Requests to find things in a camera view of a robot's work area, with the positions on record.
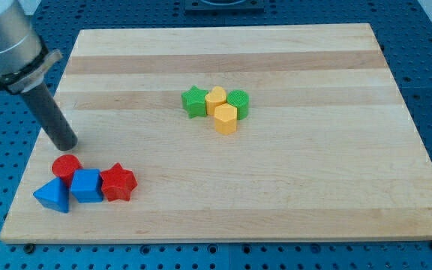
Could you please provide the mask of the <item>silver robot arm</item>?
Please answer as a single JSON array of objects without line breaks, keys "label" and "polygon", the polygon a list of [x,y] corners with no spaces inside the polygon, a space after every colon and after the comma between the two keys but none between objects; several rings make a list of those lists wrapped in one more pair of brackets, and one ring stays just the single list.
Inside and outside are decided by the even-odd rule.
[{"label": "silver robot arm", "polygon": [[60,59],[61,52],[47,48],[18,1],[0,1],[0,91],[19,95],[55,147],[67,151],[77,145],[77,135],[44,82]]}]

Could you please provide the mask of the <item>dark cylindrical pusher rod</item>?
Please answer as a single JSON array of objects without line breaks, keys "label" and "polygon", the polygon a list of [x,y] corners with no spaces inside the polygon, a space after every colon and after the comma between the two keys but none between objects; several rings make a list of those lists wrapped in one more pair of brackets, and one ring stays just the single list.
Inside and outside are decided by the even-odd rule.
[{"label": "dark cylindrical pusher rod", "polygon": [[58,150],[68,151],[77,145],[77,135],[44,82],[20,96]]}]

